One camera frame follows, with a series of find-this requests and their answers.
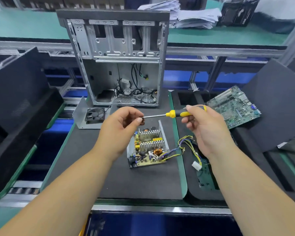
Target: open power supply circuit board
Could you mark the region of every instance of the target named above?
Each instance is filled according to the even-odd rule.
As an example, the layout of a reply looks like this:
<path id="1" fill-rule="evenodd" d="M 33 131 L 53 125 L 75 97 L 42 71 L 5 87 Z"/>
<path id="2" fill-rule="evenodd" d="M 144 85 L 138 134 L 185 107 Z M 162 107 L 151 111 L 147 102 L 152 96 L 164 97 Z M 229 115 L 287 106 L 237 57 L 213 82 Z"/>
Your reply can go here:
<path id="1" fill-rule="evenodd" d="M 165 163 L 162 154 L 169 152 L 162 123 L 159 127 L 151 127 L 135 132 L 127 146 L 127 158 L 130 168 Z"/>
<path id="2" fill-rule="evenodd" d="M 252 104 L 239 87 L 233 86 L 206 104 L 222 114 L 228 129 L 260 117 L 261 112 Z"/>

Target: person's left arm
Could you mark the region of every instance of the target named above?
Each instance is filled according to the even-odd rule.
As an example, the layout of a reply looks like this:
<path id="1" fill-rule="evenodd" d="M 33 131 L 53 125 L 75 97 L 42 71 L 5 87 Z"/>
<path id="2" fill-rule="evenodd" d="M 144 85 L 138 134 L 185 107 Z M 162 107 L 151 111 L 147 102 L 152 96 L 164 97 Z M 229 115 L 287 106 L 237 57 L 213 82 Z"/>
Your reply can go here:
<path id="1" fill-rule="evenodd" d="M 78 236 L 112 163 L 126 149 L 137 127 L 144 124 L 141 117 L 143 113 L 132 107 L 110 115 L 94 148 L 4 225 L 0 236 Z"/>

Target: person's right arm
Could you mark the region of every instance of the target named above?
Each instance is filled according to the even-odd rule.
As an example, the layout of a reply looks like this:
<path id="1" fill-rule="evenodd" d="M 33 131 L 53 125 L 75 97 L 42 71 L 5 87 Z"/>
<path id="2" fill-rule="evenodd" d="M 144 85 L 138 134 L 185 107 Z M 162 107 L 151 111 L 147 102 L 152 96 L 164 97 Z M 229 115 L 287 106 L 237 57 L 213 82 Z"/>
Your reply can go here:
<path id="1" fill-rule="evenodd" d="M 223 117 L 187 106 L 182 119 L 209 159 L 219 188 L 244 236 L 295 236 L 295 202 L 234 143 Z"/>

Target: green table surface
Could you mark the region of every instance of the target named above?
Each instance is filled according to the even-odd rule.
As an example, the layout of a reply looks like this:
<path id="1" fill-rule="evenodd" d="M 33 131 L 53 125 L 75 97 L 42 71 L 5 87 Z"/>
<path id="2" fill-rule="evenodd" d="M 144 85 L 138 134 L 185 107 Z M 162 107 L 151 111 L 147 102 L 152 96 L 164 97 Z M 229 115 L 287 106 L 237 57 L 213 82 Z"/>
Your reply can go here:
<path id="1" fill-rule="evenodd" d="M 220 8 L 218 2 L 208 0 L 207 9 L 216 7 Z M 211 30 L 170 29 L 168 42 L 280 46 L 287 36 L 249 24 L 247 27 L 214 27 Z M 55 12 L 7 9 L 0 11 L 0 37 L 68 39 L 68 34 L 66 29 L 59 25 Z"/>

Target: hand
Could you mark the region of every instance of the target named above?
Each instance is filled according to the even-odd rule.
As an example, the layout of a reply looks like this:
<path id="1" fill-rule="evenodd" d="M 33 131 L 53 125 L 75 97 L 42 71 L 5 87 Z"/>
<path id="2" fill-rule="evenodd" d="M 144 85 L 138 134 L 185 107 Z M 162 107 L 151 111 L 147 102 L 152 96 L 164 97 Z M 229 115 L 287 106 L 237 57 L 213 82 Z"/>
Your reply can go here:
<path id="1" fill-rule="evenodd" d="M 197 106 L 187 105 L 192 116 L 184 117 L 181 122 L 187 124 L 197 138 L 200 151 L 207 157 L 223 155 L 236 145 L 221 114 L 206 106 L 207 112 Z"/>
<path id="2" fill-rule="evenodd" d="M 122 107 L 102 124 L 94 146 L 96 152 L 105 153 L 112 161 L 126 149 L 138 126 L 144 125 L 144 114 L 133 107 Z"/>

